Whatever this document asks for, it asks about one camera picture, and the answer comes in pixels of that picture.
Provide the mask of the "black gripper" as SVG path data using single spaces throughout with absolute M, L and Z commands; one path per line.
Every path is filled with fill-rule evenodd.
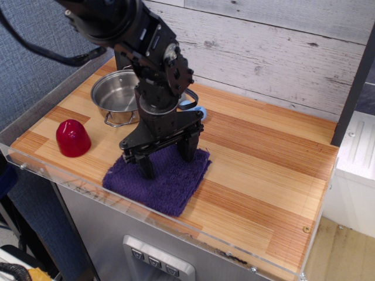
M 150 154 L 167 146 L 177 144 L 182 159 L 191 162 L 203 131 L 203 114 L 199 111 L 178 111 L 176 105 L 167 112 L 145 108 L 141 101 L 137 105 L 139 124 L 120 142 L 124 160 L 136 163 L 147 179 L 155 177 Z

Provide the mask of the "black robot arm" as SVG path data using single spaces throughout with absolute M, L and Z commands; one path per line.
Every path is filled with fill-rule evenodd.
M 181 54 L 174 32 L 142 1 L 61 1 L 76 30 L 89 42 L 110 47 L 131 62 L 139 124 L 121 143 L 127 163 L 154 177 L 150 155 L 177 145 L 181 157 L 195 156 L 203 113 L 178 109 L 193 83 L 193 70 Z

